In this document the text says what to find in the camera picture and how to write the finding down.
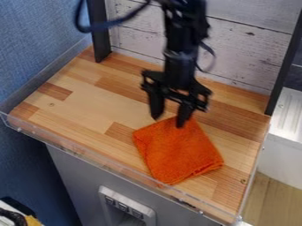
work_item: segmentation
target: orange cloth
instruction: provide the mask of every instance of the orange cloth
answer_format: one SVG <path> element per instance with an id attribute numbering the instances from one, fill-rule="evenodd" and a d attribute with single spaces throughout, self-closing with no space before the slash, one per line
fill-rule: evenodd
<path id="1" fill-rule="evenodd" d="M 223 158 L 192 118 L 183 128 L 165 119 L 133 133 L 133 141 L 152 176 L 175 184 L 223 166 Z"/>

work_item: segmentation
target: whitewashed wood panel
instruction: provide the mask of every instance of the whitewashed wood panel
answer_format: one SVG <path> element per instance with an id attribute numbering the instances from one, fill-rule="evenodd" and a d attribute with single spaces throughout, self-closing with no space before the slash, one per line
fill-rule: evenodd
<path id="1" fill-rule="evenodd" d="M 208 16 L 291 34 L 301 7 L 301 0 L 208 0 Z"/>
<path id="2" fill-rule="evenodd" d="M 135 58 L 138 58 L 138 59 L 141 59 L 141 60 L 145 60 L 145 61 L 148 61 L 150 63 L 163 65 L 163 60 L 161 60 L 161 59 L 157 59 L 157 58 L 154 58 L 154 57 L 151 57 L 151 56 L 145 56 L 145 55 L 142 55 L 140 53 L 132 52 L 130 50 L 121 49 L 119 47 L 112 47 L 112 51 L 115 51 L 115 52 L 121 53 L 121 54 L 125 54 L 125 55 L 130 56 L 130 57 L 135 57 Z M 259 94 L 267 94 L 267 95 L 270 94 L 270 90 L 267 90 L 265 88 L 255 87 L 255 86 L 245 84 L 245 83 L 242 83 L 242 82 L 238 82 L 238 81 L 235 81 L 235 80 L 232 80 L 232 79 L 227 79 L 227 78 L 224 78 L 224 77 L 221 77 L 221 76 L 216 76 L 214 74 L 197 72 L 197 75 L 201 76 L 202 78 L 205 78 L 205 79 L 211 79 L 211 80 L 218 81 L 218 82 L 221 82 L 221 83 L 224 83 L 224 84 L 227 84 L 227 85 L 231 85 L 231 86 L 234 86 L 234 87 L 244 88 L 246 90 L 254 91 L 254 92 L 259 93 Z"/>
<path id="3" fill-rule="evenodd" d="M 124 0 L 117 4 L 117 15 L 123 15 L 135 5 Z M 217 64 L 211 73 L 271 90 L 291 36 L 220 19 L 209 19 L 209 23 L 212 29 L 207 43 L 217 54 Z M 161 9 L 150 6 L 119 28 L 119 47 L 162 59 L 162 31 Z M 207 64 L 209 57 L 202 56 L 201 64 L 202 61 Z"/>

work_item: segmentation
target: black metal frame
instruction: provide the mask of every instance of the black metal frame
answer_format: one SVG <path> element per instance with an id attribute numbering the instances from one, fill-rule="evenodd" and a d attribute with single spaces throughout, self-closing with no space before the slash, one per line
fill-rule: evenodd
<path id="1" fill-rule="evenodd" d="M 281 66 L 278 78 L 277 78 L 275 86 L 274 86 L 274 89 L 270 95 L 268 106 L 265 111 L 266 115 L 271 116 L 274 112 L 276 103 L 277 103 L 280 93 L 283 89 L 283 83 L 286 79 L 287 74 L 289 73 L 289 70 L 291 68 L 291 63 L 294 59 L 294 56 L 296 54 L 296 51 L 297 51 L 301 38 L 302 38 L 302 11 L 300 12 L 300 15 L 298 17 L 297 25 L 296 25 L 294 33 L 291 37 L 291 43 L 289 45 L 289 48 L 287 49 L 283 64 Z"/>
<path id="2" fill-rule="evenodd" d="M 89 20 L 91 24 L 107 21 L 106 5 L 104 0 L 87 0 Z M 93 32 L 94 58 L 100 63 L 111 53 L 109 31 Z"/>

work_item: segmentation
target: gray fabric panel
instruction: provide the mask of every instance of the gray fabric panel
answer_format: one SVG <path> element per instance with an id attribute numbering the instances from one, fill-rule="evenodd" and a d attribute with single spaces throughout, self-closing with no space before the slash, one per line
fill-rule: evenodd
<path id="1" fill-rule="evenodd" d="M 73 26 L 78 0 L 0 1 L 0 103 L 83 39 Z M 78 46 L 46 73 L 75 57 Z M 43 224 L 77 226 L 73 208 L 45 146 L 0 122 L 0 198 L 29 206 Z"/>
<path id="2" fill-rule="evenodd" d="M 77 2 L 0 1 L 0 102 L 83 38 L 73 25 Z"/>

